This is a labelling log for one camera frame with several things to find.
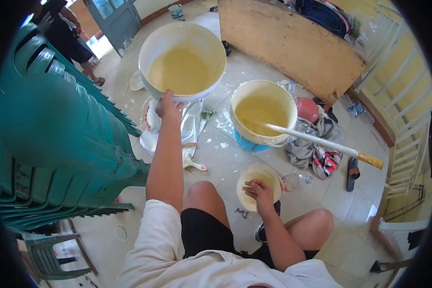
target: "dark shirt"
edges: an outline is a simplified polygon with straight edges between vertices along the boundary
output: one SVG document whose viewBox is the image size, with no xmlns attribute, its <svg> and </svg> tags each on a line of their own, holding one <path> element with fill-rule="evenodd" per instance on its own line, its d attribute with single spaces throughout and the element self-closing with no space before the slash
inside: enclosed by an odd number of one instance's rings
<svg viewBox="0 0 432 288">
<path fill-rule="evenodd" d="M 72 30 L 59 12 L 67 4 L 64 0 L 49 0 L 42 6 L 40 15 L 34 16 L 31 22 L 37 24 L 37 31 L 42 33 L 55 47 L 70 41 Z"/>
</svg>

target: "black shorts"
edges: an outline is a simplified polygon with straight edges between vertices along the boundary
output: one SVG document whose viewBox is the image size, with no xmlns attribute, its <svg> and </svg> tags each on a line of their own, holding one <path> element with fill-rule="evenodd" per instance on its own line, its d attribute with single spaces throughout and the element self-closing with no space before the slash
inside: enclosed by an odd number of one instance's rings
<svg viewBox="0 0 432 288">
<path fill-rule="evenodd" d="M 234 235 L 230 229 L 203 210 L 188 208 L 181 212 L 181 226 L 181 237 L 185 250 L 184 258 L 195 256 L 204 250 L 221 250 L 244 258 L 258 259 L 275 269 L 267 244 L 263 243 L 251 255 L 236 251 Z M 306 260 L 312 259 L 318 251 L 304 251 Z"/>
<path fill-rule="evenodd" d="M 93 56 L 76 38 L 67 38 L 66 41 L 52 41 L 51 44 L 72 64 L 74 63 L 72 59 L 78 63 L 85 63 Z"/>
</svg>

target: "door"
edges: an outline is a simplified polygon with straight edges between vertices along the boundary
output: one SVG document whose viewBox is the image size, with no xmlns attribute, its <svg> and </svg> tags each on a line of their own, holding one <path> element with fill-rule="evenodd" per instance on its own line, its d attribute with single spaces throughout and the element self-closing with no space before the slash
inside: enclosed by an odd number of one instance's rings
<svg viewBox="0 0 432 288">
<path fill-rule="evenodd" d="M 139 14 L 132 0 L 83 0 L 115 51 L 123 57 L 139 30 Z"/>
</svg>

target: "yellow stick handle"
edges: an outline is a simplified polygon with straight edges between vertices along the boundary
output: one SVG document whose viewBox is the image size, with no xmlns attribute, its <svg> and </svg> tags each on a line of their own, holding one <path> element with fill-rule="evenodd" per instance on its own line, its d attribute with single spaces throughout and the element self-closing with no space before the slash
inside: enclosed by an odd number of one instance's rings
<svg viewBox="0 0 432 288">
<path fill-rule="evenodd" d="M 373 165 L 374 167 L 379 168 L 379 170 L 382 170 L 382 166 L 384 165 L 384 161 L 376 159 L 373 156 L 363 152 L 358 152 L 358 160 L 362 160 L 365 163 Z"/>
</svg>

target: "red ball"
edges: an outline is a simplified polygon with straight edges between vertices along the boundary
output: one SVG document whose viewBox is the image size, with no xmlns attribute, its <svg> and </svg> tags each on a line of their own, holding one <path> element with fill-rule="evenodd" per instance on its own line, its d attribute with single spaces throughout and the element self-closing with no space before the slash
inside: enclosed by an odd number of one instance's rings
<svg viewBox="0 0 432 288">
<path fill-rule="evenodd" d="M 317 104 L 309 98 L 299 97 L 296 101 L 298 116 L 315 124 L 318 120 Z"/>
</svg>

